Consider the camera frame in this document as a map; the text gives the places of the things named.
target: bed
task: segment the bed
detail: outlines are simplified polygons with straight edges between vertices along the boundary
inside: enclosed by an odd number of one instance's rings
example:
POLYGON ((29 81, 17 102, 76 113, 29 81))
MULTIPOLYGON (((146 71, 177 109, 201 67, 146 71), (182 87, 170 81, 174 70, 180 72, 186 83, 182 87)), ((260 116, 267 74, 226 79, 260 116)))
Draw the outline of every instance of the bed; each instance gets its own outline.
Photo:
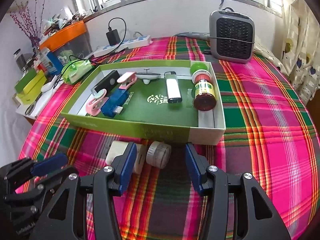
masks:
MULTIPOLYGON (((253 55, 248 64, 236 64, 205 55, 205 49, 209 49, 206 41, 159 38, 150 46, 121 52, 109 62, 212 62, 227 130, 217 146, 196 149, 227 173, 251 172, 277 208, 292 239, 297 239, 319 206, 320 147, 308 111, 284 76, 265 58, 253 55)), ((78 86, 64 84, 58 89, 33 125, 19 158, 42 160, 64 152, 69 164, 85 176, 105 166, 113 140, 142 143, 141 138, 74 127, 62 118, 60 111, 78 86)), ((124 196, 115 197, 123 239, 198 239, 207 199, 193 190, 183 148, 173 146, 173 152, 165 169, 145 163, 140 176, 132 175, 124 196)), ((32 187, 29 182, 21 191, 32 187)), ((231 195, 230 218, 232 205, 231 195)), ((88 239, 94 239, 92 195, 87 198, 87 228, 88 239)), ((232 237, 232 223, 227 236, 232 237)))

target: jar label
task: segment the jar label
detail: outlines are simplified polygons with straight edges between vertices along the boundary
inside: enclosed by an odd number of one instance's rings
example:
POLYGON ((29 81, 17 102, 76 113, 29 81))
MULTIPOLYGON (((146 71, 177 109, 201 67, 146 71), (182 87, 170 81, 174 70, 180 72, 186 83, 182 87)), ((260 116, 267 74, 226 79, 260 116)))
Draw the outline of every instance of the jar label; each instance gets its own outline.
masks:
POLYGON ((198 96, 205 93, 213 95, 214 98, 216 98, 214 94, 213 85, 206 80, 200 80, 196 85, 195 95, 198 96))

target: yellow box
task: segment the yellow box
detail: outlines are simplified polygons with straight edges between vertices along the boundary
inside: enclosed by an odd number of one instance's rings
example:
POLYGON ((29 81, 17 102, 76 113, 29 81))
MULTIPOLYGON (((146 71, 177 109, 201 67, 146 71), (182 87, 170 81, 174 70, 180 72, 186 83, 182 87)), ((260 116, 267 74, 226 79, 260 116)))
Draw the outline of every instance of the yellow box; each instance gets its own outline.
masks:
POLYGON ((25 105, 33 103, 41 93, 41 88, 46 82, 46 77, 42 70, 24 87, 23 91, 17 94, 17 97, 25 105))

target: scissors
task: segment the scissors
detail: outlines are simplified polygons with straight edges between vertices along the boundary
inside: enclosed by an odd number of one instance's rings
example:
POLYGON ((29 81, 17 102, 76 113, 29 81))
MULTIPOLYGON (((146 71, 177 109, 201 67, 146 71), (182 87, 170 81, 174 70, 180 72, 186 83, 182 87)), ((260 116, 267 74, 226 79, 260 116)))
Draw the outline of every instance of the scissors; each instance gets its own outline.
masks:
POLYGON ((39 94, 39 96, 36 98, 36 100, 30 106, 28 106, 27 110, 24 112, 25 115, 32 114, 33 110, 36 107, 37 101, 40 99, 41 96, 42 96, 42 92, 39 94))

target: blue usb device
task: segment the blue usb device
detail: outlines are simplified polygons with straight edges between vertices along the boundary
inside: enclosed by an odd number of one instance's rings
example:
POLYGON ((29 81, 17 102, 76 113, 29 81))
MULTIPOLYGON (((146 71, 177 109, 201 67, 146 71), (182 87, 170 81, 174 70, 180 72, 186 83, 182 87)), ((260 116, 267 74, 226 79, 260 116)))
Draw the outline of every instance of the blue usb device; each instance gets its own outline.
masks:
POLYGON ((123 110, 122 105, 128 97, 129 92, 127 90, 118 88, 100 108, 101 112, 110 118, 115 117, 116 114, 120 114, 123 110))

